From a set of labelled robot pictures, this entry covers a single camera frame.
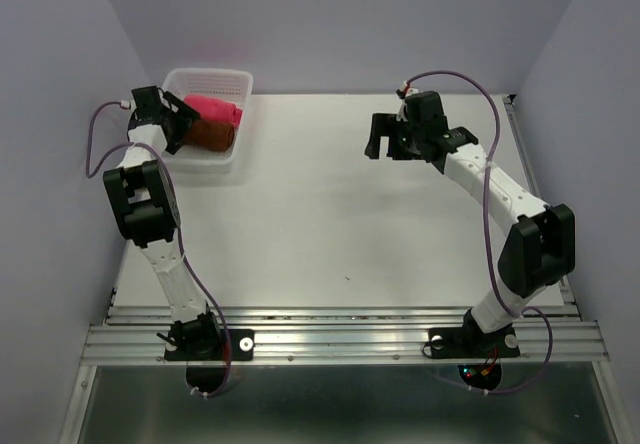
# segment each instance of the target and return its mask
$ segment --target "rolled towel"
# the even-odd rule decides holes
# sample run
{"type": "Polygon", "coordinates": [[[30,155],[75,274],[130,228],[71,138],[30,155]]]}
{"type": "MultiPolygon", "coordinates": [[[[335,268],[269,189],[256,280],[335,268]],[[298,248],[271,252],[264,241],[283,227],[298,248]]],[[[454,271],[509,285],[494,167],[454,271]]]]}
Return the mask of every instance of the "rolled towel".
{"type": "Polygon", "coordinates": [[[189,94],[184,102],[198,111],[205,121],[230,122],[233,127],[240,125],[242,109],[231,102],[199,94],[189,94]]]}
{"type": "Polygon", "coordinates": [[[235,134],[235,128],[230,122],[199,119],[191,125],[184,142],[213,152],[225,152],[233,144],[235,134]]]}

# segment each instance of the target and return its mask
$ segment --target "brown towel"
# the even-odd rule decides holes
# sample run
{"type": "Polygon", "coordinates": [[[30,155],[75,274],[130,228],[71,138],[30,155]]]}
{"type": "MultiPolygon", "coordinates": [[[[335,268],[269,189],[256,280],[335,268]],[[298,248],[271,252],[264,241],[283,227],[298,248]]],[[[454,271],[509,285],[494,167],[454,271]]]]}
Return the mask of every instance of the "brown towel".
{"type": "Polygon", "coordinates": [[[224,152],[231,147],[234,137],[235,130],[230,122],[199,119],[191,126],[184,142],[212,152],[224,152]]]}

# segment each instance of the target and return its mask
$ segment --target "white basket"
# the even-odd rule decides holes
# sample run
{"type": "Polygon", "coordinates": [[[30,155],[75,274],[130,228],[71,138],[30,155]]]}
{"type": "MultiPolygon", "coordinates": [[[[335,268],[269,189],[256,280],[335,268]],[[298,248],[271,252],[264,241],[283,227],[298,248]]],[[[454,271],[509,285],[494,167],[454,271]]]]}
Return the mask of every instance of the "white basket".
{"type": "MultiPolygon", "coordinates": [[[[246,112],[249,105],[252,88],[253,76],[248,72],[195,67],[174,69],[167,75],[162,85],[162,89],[175,94],[180,99],[184,99],[189,94],[217,97],[234,103],[243,112],[246,112]]],[[[226,152],[211,152],[183,146],[174,156],[165,154],[163,158],[173,171],[229,172],[245,127],[241,120],[233,145],[226,152]]]]}

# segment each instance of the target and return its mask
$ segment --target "cable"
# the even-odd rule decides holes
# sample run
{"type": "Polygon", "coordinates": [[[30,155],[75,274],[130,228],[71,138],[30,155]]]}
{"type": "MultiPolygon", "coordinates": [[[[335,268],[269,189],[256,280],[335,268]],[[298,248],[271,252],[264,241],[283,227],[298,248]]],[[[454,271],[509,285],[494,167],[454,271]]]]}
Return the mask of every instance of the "cable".
{"type": "MultiPolygon", "coordinates": [[[[95,169],[93,171],[91,171],[91,151],[92,151],[92,144],[93,144],[93,131],[94,131],[96,118],[98,117],[98,114],[100,113],[100,111],[102,111],[102,109],[104,109],[107,106],[114,105],[114,104],[115,105],[120,105],[120,102],[119,101],[105,102],[104,104],[99,106],[96,109],[96,111],[93,113],[93,116],[91,116],[91,121],[89,123],[89,137],[87,139],[87,155],[86,155],[86,160],[85,160],[85,175],[87,176],[87,178],[88,179],[93,179],[96,176],[96,174],[100,171],[100,168],[102,167],[104,162],[107,160],[107,158],[109,156],[111,156],[114,152],[116,152],[116,151],[118,151],[120,149],[125,149],[125,148],[129,148],[129,147],[137,146],[137,147],[141,147],[143,149],[146,149],[147,151],[149,151],[153,155],[153,157],[156,158],[156,160],[158,161],[158,164],[160,165],[160,168],[162,169],[162,172],[164,173],[165,177],[167,178],[167,183],[169,184],[169,189],[171,189],[172,194],[175,195],[175,188],[174,188],[174,185],[173,185],[173,180],[171,179],[171,174],[169,173],[169,169],[167,168],[166,164],[162,160],[162,157],[156,152],[156,150],[153,147],[151,147],[151,146],[149,146],[147,144],[141,143],[141,142],[137,142],[137,143],[127,142],[127,143],[124,143],[124,144],[118,144],[116,146],[113,146],[111,149],[109,149],[104,154],[104,156],[102,156],[102,158],[98,162],[98,165],[95,167],[95,169]]],[[[206,396],[205,396],[207,398],[208,397],[215,397],[215,396],[219,395],[224,390],[224,388],[227,385],[227,382],[229,381],[229,376],[231,374],[231,362],[232,362],[232,359],[233,359],[233,347],[231,345],[231,334],[229,333],[229,326],[227,325],[227,320],[226,320],[226,318],[224,316],[224,313],[222,312],[222,309],[220,308],[220,305],[213,298],[213,296],[211,295],[209,290],[206,288],[206,286],[202,283],[202,281],[200,280],[200,278],[196,274],[195,270],[193,269],[193,266],[191,265],[191,263],[187,259],[187,255],[186,255],[185,250],[184,250],[184,240],[183,240],[183,237],[182,237],[182,228],[180,228],[180,227],[178,228],[178,246],[180,248],[180,254],[182,254],[182,256],[183,256],[184,264],[185,264],[187,270],[189,271],[189,274],[191,274],[191,277],[195,281],[196,285],[204,293],[204,295],[207,297],[207,299],[209,299],[211,304],[213,304],[213,307],[216,309],[216,312],[218,313],[218,316],[220,317],[220,322],[222,323],[222,327],[224,329],[224,335],[225,335],[225,339],[226,339],[226,349],[225,349],[225,351],[223,353],[223,359],[225,360],[226,370],[225,370],[224,376],[222,378],[222,382],[220,383],[220,386],[218,386],[218,388],[215,391],[207,393],[206,396]]]]}
{"type": "Polygon", "coordinates": [[[439,76],[439,75],[458,77],[462,80],[467,81],[472,86],[474,86],[487,99],[487,102],[489,102],[489,106],[491,106],[491,111],[493,112],[493,117],[495,119],[495,124],[496,124],[495,134],[493,137],[493,142],[491,143],[491,147],[489,148],[489,153],[487,154],[487,165],[484,170],[484,182],[483,182],[483,189],[482,189],[482,228],[484,232],[484,245],[485,245],[485,253],[487,256],[487,266],[489,268],[489,279],[491,281],[491,288],[493,289],[493,292],[496,296],[496,299],[498,300],[498,303],[507,314],[517,319],[521,316],[522,313],[526,311],[534,311],[542,318],[545,325],[547,326],[547,332],[549,333],[549,346],[547,348],[547,355],[544,359],[544,362],[542,363],[542,367],[540,368],[540,370],[529,381],[519,386],[516,386],[512,389],[504,389],[504,390],[489,392],[490,394],[510,394],[512,392],[518,392],[522,389],[525,389],[526,387],[529,387],[531,384],[536,382],[542,376],[551,359],[551,353],[553,352],[553,331],[551,329],[551,323],[549,322],[549,319],[540,309],[533,306],[527,306],[522,309],[521,313],[517,313],[516,311],[511,309],[506,302],[504,302],[504,299],[500,295],[500,290],[498,289],[496,272],[495,272],[495,268],[493,267],[493,251],[491,250],[491,234],[489,232],[489,195],[490,195],[489,185],[491,182],[490,180],[491,164],[493,163],[493,156],[498,147],[498,141],[500,140],[500,130],[501,130],[500,114],[498,113],[498,108],[495,102],[493,102],[493,99],[491,99],[491,96],[489,95],[489,93],[484,89],[484,87],[482,87],[477,81],[470,78],[469,76],[456,71],[437,70],[437,71],[428,71],[428,72],[422,72],[420,74],[416,74],[410,79],[407,79],[405,83],[404,91],[406,92],[409,89],[409,87],[411,87],[411,84],[418,79],[422,79],[423,77],[439,76]]]}

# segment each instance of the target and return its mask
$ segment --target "gray wall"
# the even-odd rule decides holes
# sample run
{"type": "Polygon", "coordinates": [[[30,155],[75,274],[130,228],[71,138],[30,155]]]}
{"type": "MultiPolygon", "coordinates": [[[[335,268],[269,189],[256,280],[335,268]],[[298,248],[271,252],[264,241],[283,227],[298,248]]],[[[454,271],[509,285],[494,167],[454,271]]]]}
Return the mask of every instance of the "gray wall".
{"type": "Polygon", "coordinates": [[[200,64],[247,69],[262,93],[388,92],[436,68],[515,92],[569,2],[111,0],[156,83],[200,64]]]}
{"type": "Polygon", "coordinates": [[[0,441],[52,443],[123,248],[83,176],[87,121],[148,79],[107,0],[0,0],[0,29],[0,441]]]}
{"type": "Polygon", "coordinates": [[[516,108],[543,195],[577,216],[581,310],[640,422],[640,0],[573,0],[516,108]]]}

